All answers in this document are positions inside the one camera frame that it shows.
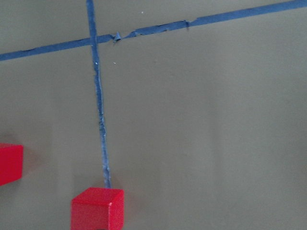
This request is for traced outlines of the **red block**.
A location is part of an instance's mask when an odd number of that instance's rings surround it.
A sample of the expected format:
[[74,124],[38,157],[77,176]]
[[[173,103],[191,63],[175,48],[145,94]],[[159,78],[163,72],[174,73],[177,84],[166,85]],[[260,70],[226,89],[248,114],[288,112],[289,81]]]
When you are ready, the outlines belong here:
[[23,146],[0,144],[0,185],[19,180],[23,174]]

